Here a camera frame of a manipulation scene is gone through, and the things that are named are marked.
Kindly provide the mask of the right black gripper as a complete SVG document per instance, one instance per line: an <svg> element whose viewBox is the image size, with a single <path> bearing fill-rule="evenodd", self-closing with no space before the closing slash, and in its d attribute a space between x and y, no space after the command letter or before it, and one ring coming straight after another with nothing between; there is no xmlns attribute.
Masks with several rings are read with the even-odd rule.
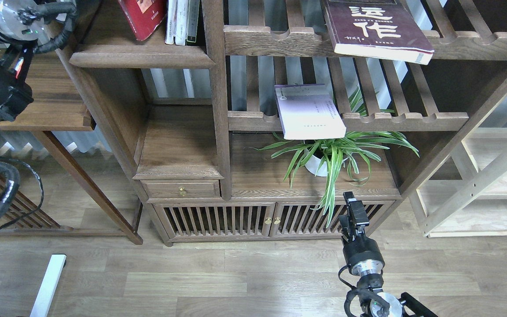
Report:
<svg viewBox="0 0 507 317"><path fill-rule="evenodd" d="M385 262L378 243L367 237L365 227L370 224L364 203L355 200L353 192L343 193L346 213L339 216L342 229L343 253L350 274L365 276L382 273Z"/></svg>

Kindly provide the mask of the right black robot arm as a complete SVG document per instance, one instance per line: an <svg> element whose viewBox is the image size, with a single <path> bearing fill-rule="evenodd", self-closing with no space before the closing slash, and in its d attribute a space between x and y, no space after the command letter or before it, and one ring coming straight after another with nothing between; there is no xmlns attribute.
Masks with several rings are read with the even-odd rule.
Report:
<svg viewBox="0 0 507 317"><path fill-rule="evenodd" d="M363 317L408 317L405 308L414 312L415 317L434 317L430 309L417 301L407 292L398 299L394 295L383 291L382 269L386 264L375 240L367 237L364 227L370 224L362 201L356 200L352 192L343 193L348 213L340 215L342 226L343 254L346 265L338 272L338 277L344 270L359 276L356 286L340 278L350 287L344 302L347 316L352 317L350 305L354 297L358 296Z"/></svg>

